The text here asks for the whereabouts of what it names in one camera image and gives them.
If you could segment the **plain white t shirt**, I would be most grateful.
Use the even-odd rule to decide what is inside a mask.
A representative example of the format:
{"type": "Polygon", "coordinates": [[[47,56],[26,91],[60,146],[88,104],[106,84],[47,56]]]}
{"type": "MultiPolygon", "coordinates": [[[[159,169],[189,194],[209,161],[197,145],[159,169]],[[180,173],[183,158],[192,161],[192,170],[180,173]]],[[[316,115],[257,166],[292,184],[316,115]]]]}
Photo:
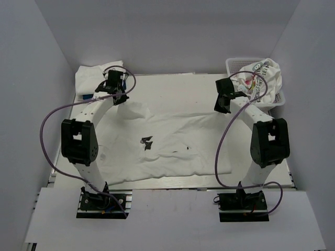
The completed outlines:
{"type": "Polygon", "coordinates": [[[97,129],[97,165],[114,185],[161,177],[229,174],[251,164],[251,131],[229,115],[152,113],[126,102],[109,109],[97,129]]]}

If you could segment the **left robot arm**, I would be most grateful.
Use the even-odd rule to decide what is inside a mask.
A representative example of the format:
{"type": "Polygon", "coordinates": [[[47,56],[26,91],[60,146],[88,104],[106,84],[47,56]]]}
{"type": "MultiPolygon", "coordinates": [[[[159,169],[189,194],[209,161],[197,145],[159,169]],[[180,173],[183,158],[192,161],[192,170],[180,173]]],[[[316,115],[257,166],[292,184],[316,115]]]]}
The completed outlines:
{"type": "Polygon", "coordinates": [[[100,209],[110,204],[106,181],[97,166],[99,146],[95,127],[112,107],[128,99],[123,87],[125,72],[109,70],[95,89],[93,99],[73,119],[61,123],[61,153],[85,180],[85,190],[94,193],[93,203],[100,209]]]}

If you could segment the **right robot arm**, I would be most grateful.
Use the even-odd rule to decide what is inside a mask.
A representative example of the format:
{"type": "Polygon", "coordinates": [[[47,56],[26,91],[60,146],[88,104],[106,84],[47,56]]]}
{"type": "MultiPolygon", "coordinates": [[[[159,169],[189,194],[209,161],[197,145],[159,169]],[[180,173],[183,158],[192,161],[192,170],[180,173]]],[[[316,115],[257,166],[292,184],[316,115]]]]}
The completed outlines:
{"type": "Polygon", "coordinates": [[[237,118],[252,131],[252,162],[245,177],[235,187],[236,190],[243,190],[236,195],[237,204],[247,209],[255,203],[254,193],[262,190],[272,170],[290,155],[287,122],[282,118],[274,119],[260,110],[245,93],[235,91],[229,78],[217,80],[216,88],[218,97],[214,110],[233,115],[223,137],[237,118]]]}

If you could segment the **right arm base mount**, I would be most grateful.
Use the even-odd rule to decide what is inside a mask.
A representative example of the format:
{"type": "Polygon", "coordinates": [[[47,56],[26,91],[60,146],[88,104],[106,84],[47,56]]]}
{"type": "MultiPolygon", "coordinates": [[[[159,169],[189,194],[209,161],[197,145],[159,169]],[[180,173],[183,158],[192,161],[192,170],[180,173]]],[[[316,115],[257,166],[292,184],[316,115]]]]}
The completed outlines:
{"type": "Polygon", "coordinates": [[[239,197],[238,193],[219,193],[213,199],[222,223],[268,222],[269,214],[262,191],[239,197]]]}

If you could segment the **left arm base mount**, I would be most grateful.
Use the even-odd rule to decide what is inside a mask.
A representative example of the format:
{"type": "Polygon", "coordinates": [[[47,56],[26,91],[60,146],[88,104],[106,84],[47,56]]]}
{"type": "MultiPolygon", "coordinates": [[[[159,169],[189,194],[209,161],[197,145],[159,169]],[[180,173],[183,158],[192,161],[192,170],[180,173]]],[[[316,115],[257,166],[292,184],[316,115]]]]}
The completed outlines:
{"type": "Polygon", "coordinates": [[[116,192],[117,199],[101,194],[82,192],[77,207],[77,219],[126,219],[131,208],[132,193],[116,192]]]}

